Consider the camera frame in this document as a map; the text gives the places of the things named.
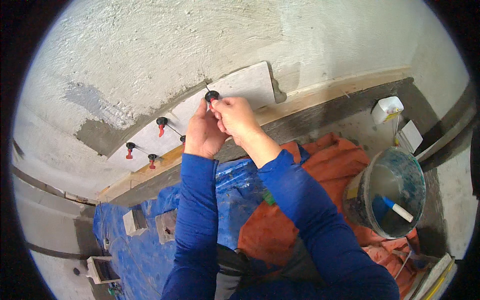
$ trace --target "textured plaster wall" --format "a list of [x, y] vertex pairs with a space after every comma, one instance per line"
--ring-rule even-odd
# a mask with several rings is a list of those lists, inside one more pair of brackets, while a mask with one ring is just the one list
[[[26, 78], [14, 129], [24, 159], [15, 165], [49, 185], [95, 198], [128, 171], [76, 139], [86, 122], [122, 133], [178, 92], [262, 60], [287, 94], [414, 62], [413, 75], [422, 91], [431, 91], [427, 99], [440, 116], [468, 79], [442, 30], [414, 0], [74, 0]], [[440, 33], [426, 39], [430, 32]], [[442, 48], [441, 57], [432, 44]], [[441, 85], [430, 77], [452, 66], [463, 72], [462, 82], [449, 82], [448, 73]]]

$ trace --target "bucket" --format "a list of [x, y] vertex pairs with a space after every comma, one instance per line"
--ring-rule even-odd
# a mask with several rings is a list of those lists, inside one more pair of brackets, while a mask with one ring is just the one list
[[[413, 215], [412, 222], [391, 209], [380, 216], [372, 205], [379, 195], [406, 209]], [[398, 239], [415, 228], [423, 212], [425, 197], [425, 179], [418, 161], [404, 149], [390, 147], [375, 155], [347, 186], [343, 212], [351, 222], [368, 227], [383, 238]]]

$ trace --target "blue sleeve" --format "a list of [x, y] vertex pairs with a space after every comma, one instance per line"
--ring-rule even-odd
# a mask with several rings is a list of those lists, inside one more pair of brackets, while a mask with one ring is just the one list
[[213, 299], [218, 264], [217, 160], [183, 154], [180, 202], [175, 227], [177, 249], [162, 299]]
[[399, 299], [398, 285], [362, 250], [323, 187], [286, 150], [259, 170], [282, 212], [299, 229], [325, 294], [348, 299]]

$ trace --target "wire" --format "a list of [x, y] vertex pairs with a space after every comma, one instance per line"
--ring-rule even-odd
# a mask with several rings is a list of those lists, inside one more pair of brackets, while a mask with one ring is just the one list
[[168, 127], [170, 127], [173, 131], [175, 131], [179, 136], [182, 136], [178, 131], [176, 131], [175, 129], [173, 129], [170, 125], [167, 124]]
[[150, 283], [150, 281], [148, 280], [148, 277], [145, 275], [145, 273], [142, 271], [142, 268], [138, 265], [137, 261], [135, 260], [134, 256], [133, 256], [133, 253], [132, 253], [132, 250], [130, 249], [130, 246], [128, 245], [127, 241], [123, 238], [123, 237], [117, 237], [113, 240], [113, 242], [110, 243], [110, 248], [112, 247], [113, 243], [115, 243], [116, 240], [118, 239], [122, 239], [124, 242], [125, 242], [125, 245], [127, 246], [127, 249], [128, 249], [128, 252], [130, 253], [130, 256], [132, 257], [132, 260], [133, 262], [137, 265], [138, 267], [138, 270], [140, 271], [140, 273], [142, 273], [142, 275], [145, 277], [145, 280], [147, 281], [147, 283], [150, 285], [150, 287], [160, 296], [162, 297], [162, 294], [160, 294], [156, 289], [155, 287]]

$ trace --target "tile piece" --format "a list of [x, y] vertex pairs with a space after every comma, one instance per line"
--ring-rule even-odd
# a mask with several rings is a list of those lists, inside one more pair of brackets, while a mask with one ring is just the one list
[[[209, 84], [208, 88], [218, 91], [220, 99], [233, 96], [245, 97], [253, 110], [275, 103], [270, 73], [265, 61], [227, 75]], [[166, 117], [168, 124], [178, 133], [184, 135], [190, 118], [197, 110], [200, 99], [205, 96], [207, 91], [206, 88], [199, 91], [179, 103], [170, 113], [159, 117]], [[162, 156], [181, 145], [180, 136], [172, 128], [166, 126], [164, 135], [159, 138], [158, 125], [156, 119], [153, 120], [126, 141], [135, 143], [138, 147], [132, 152], [133, 159], [125, 158], [127, 147], [123, 144], [107, 161], [136, 172], [149, 163], [148, 154]]]

